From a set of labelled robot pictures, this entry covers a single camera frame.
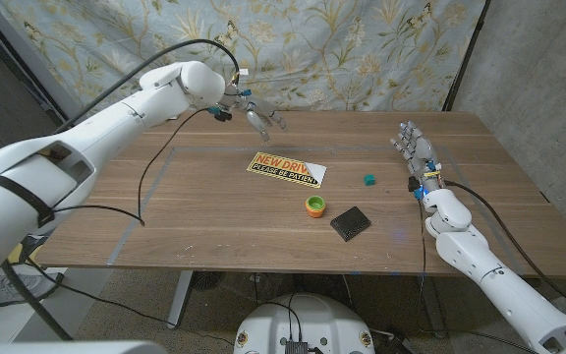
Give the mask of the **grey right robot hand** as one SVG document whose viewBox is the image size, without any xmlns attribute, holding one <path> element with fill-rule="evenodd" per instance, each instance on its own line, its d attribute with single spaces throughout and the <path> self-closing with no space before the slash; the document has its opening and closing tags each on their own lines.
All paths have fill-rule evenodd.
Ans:
<svg viewBox="0 0 566 354">
<path fill-rule="evenodd" d="M 390 143 L 404 157 L 406 166 L 422 193 L 441 189 L 441 163 L 427 136 L 412 121 L 401 122 L 399 128 L 398 138 L 391 139 Z"/>
</svg>

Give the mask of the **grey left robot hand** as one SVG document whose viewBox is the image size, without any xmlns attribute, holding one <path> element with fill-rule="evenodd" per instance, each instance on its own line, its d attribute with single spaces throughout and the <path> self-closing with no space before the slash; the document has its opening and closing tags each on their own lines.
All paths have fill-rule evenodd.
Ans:
<svg viewBox="0 0 566 354">
<path fill-rule="evenodd" d="M 267 129 L 272 127 L 272 123 L 276 123 L 284 132 L 287 131 L 287 123 L 275 107 L 253 95 L 249 89 L 239 90 L 237 86 L 229 85 L 216 105 L 209 108 L 213 117 L 221 122 L 231 120 L 233 110 L 246 114 L 248 122 L 266 145 L 270 144 Z"/>
</svg>

